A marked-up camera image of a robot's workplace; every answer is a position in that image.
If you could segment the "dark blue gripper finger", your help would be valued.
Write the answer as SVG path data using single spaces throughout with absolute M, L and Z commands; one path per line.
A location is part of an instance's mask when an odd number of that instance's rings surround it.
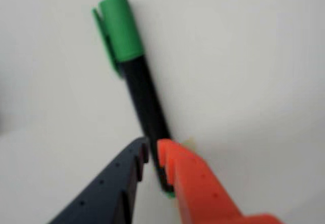
M 51 223 L 132 223 L 147 138 L 129 143 Z

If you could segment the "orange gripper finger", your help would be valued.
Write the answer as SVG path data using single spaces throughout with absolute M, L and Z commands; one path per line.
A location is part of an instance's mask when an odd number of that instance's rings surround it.
M 178 200 L 183 223 L 280 223 L 270 214 L 244 215 L 208 164 L 170 139 L 157 142 L 159 164 Z

